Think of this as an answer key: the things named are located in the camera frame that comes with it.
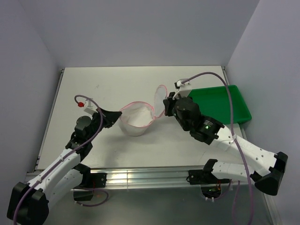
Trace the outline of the mesh laundry bag pink trim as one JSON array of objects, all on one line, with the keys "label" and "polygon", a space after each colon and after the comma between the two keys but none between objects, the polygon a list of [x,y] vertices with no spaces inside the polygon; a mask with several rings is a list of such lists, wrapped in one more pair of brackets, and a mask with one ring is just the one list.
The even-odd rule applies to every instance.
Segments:
[{"label": "mesh laundry bag pink trim", "polygon": [[155,120],[164,115],[163,100],[166,97],[166,86],[159,85],[154,95],[153,105],[135,101],[121,108],[122,115],[118,120],[121,131],[128,136],[141,136]]}]

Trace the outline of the white cloth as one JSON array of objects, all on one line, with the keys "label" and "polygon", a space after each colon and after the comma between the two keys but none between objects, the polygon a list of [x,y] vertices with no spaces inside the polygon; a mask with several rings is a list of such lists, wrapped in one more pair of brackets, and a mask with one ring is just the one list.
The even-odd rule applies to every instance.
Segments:
[{"label": "white cloth", "polygon": [[153,121],[151,111],[143,106],[129,109],[127,123],[134,127],[145,127]]}]

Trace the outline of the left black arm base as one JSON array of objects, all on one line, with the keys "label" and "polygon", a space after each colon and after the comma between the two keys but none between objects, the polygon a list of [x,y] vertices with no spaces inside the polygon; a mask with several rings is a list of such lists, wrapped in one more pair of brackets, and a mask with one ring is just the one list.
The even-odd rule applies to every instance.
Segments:
[{"label": "left black arm base", "polygon": [[83,204],[97,204],[97,200],[106,202],[109,194],[104,190],[106,173],[91,173],[87,179],[75,187],[73,199]]}]

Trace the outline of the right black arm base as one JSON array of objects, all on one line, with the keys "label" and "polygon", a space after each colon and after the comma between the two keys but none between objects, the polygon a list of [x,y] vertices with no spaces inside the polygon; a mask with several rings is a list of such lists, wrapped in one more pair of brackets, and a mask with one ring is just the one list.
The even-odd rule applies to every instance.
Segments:
[{"label": "right black arm base", "polygon": [[224,197],[231,188],[230,179],[219,179],[211,171],[189,170],[186,181],[190,185],[200,185],[201,195],[206,201],[214,202]]}]

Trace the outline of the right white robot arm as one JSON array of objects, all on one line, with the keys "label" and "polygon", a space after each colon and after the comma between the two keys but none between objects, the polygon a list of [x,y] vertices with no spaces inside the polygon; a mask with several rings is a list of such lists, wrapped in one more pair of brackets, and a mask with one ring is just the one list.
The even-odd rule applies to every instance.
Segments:
[{"label": "right white robot arm", "polygon": [[249,181],[265,194],[278,194],[288,160],[285,153],[264,150],[238,135],[233,135],[223,123],[201,114],[199,105],[192,98],[175,98],[174,95],[172,92],[163,100],[166,116],[173,116],[182,129],[197,141],[240,157],[246,163],[239,165],[210,159],[199,175],[192,176],[191,183],[197,178],[208,184],[215,181]]}]

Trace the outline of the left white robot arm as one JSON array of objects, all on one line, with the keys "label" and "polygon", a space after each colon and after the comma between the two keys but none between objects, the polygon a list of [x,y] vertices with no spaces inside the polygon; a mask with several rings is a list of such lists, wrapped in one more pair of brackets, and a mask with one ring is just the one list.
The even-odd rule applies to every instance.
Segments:
[{"label": "left white robot arm", "polygon": [[112,127],[121,115],[120,111],[98,108],[78,118],[60,155],[35,178],[14,186],[7,218],[15,225],[42,225],[50,208],[71,189],[93,187],[91,169],[82,161],[93,147],[92,140],[102,129]]}]

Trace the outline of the green plastic tray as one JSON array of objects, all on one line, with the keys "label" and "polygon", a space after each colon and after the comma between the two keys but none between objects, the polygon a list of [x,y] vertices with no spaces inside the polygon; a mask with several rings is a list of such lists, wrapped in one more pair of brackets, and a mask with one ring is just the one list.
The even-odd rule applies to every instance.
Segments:
[{"label": "green plastic tray", "polygon": [[[234,124],[250,121],[252,116],[240,90],[235,85],[229,85],[228,88],[232,97]],[[202,114],[213,117],[225,125],[231,123],[230,103],[224,86],[194,89],[189,96],[199,105]]]}]

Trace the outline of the aluminium frame rail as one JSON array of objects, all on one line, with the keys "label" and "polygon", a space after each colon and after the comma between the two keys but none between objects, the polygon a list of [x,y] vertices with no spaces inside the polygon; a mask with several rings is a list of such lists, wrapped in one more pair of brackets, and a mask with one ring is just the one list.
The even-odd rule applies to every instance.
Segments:
[{"label": "aluminium frame rail", "polygon": [[[213,170],[219,179],[247,182],[244,165],[217,162]],[[183,188],[190,184],[186,181],[189,170],[208,171],[206,166],[151,167],[130,169],[90,169],[79,164],[63,176],[64,183],[70,183],[76,177],[81,184],[91,173],[106,173],[106,189],[143,189],[143,188]]]}]

